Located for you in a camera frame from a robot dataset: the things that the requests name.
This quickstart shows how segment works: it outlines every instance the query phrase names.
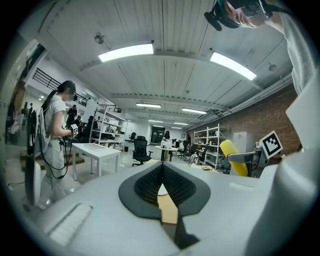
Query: white shirt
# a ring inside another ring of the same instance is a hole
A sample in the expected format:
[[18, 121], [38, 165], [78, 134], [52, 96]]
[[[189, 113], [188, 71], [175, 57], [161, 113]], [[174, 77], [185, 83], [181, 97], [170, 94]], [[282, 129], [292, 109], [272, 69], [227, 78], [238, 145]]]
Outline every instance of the white shirt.
[[284, 37], [293, 69], [292, 78], [296, 93], [299, 95], [319, 66], [319, 52], [304, 26], [289, 14], [279, 12]]
[[[45, 125], [45, 134], [49, 136], [51, 134], [52, 123], [54, 120], [54, 114], [63, 111], [66, 111], [66, 103], [57, 95], [54, 95], [49, 103], [49, 107], [45, 113], [44, 125]], [[62, 115], [61, 127], [65, 126], [65, 118]]]

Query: vr headset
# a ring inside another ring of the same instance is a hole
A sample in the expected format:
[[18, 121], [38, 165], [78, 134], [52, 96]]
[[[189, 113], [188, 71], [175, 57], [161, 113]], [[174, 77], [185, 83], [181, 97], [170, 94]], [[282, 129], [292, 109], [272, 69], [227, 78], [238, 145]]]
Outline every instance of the vr headset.
[[[225, 10], [225, 1], [218, 0], [213, 7], [212, 11], [205, 12], [204, 17], [206, 20], [217, 30], [221, 31], [221, 24], [225, 25], [230, 29], [236, 29], [239, 24], [228, 18], [227, 12]], [[267, 4], [265, 0], [227, 0], [229, 4], [236, 10], [242, 9], [243, 13], [247, 17], [253, 17], [257, 14], [263, 12], [267, 18], [272, 17], [272, 12], [281, 12], [292, 15], [289, 11], [282, 9], [280, 7]]]

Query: red brick wall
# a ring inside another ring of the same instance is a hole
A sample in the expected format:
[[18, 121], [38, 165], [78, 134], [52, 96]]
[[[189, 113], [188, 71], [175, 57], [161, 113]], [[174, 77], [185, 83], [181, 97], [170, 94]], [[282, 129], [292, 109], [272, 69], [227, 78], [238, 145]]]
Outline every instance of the red brick wall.
[[229, 126], [231, 139], [233, 138], [233, 133], [248, 132], [253, 136], [255, 141], [258, 141], [275, 130], [283, 146], [281, 154], [288, 155], [295, 152], [300, 145], [298, 135], [286, 115], [287, 108], [296, 97], [296, 91], [293, 86], [289, 85], [285, 89], [252, 106], [190, 130], [187, 133], [190, 134], [191, 141], [193, 142], [194, 131], [201, 131], [207, 127], [215, 127], [219, 123], [222, 126]]

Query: ceiling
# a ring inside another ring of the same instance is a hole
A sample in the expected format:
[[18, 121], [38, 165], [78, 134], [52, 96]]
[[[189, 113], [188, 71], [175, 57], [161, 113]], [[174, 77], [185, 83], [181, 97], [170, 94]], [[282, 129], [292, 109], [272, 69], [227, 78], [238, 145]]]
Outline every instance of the ceiling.
[[[208, 25], [204, 13], [215, 0], [60, 0], [46, 16], [37, 40], [53, 58], [91, 90], [124, 109], [131, 118], [207, 122], [261, 92], [292, 70], [284, 36], [259, 29]], [[97, 33], [104, 44], [97, 44]], [[102, 63], [98, 55], [154, 41], [154, 55]], [[249, 81], [210, 62], [223, 54], [253, 71]], [[277, 66], [269, 71], [270, 64]], [[137, 107], [159, 103], [161, 109]], [[201, 116], [182, 107], [209, 111]]]

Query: railing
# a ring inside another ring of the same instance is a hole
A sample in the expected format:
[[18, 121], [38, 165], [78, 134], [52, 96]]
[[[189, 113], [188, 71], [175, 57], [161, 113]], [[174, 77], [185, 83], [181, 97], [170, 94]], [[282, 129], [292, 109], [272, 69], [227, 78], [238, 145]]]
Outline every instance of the railing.
[[99, 104], [99, 106], [101, 107], [101, 110], [105, 110], [107, 112], [115, 112], [115, 113], [121, 113], [121, 108], [118, 107], [117, 105], [103, 105], [103, 104]]
[[[52, 78], [50, 75], [47, 73], [43, 72], [40, 68], [36, 68], [36, 71], [32, 77], [32, 79], [38, 81], [40, 84], [43, 84], [44, 86], [54, 90], [56, 89], [59, 85], [61, 85], [60, 82]], [[80, 94], [76, 94], [78, 96], [78, 99], [76, 102], [78, 102], [82, 106], [87, 106], [87, 101], [88, 99], [81, 96]]]

